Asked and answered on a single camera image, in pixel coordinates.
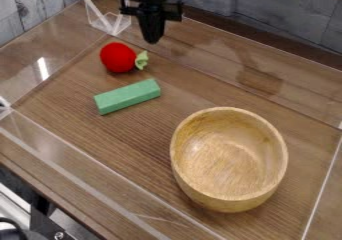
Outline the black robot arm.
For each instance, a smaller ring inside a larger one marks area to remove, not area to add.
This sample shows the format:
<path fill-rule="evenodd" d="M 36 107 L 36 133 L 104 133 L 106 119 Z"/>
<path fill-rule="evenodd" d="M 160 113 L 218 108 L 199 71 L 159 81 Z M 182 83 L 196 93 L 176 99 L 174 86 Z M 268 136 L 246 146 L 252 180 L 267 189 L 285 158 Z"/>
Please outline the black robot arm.
<path fill-rule="evenodd" d="M 156 44 L 164 35 L 166 22 L 182 21 L 183 2 L 120 0 L 120 13 L 136 17 L 146 42 Z"/>

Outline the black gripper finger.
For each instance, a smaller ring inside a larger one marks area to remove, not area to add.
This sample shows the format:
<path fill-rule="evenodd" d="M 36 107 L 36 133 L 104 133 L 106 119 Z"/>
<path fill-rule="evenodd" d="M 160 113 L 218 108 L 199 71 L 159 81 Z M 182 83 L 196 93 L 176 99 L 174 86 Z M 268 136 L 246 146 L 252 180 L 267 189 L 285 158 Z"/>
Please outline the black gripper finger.
<path fill-rule="evenodd" d="M 159 40 L 156 17 L 154 15 L 139 14 L 138 21 L 144 40 L 150 44 L 155 44 Z"/>
<path fill-rule="evenodd" d="M 164 15 L 158 16 L 158 27 L 156 27 L 156 42 L 160 40 L 160 38 L 164 35 L 164 28 L 166 28 L 166 17 Z"/>

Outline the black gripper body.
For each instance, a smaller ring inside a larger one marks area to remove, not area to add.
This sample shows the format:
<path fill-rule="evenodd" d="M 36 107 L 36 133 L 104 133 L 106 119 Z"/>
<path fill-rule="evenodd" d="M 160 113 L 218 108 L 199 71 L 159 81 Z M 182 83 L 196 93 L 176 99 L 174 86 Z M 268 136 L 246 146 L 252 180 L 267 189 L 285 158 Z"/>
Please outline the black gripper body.
<path fill-rule="evenodd" d="M 144 4 L 139 0 L 120 0 L 120 13 L 130 16 L 159 15 L 167 21 L 180 21 L 183 18 L 184 3 L 178 0 L 162 2 L 160 4 Z"/>

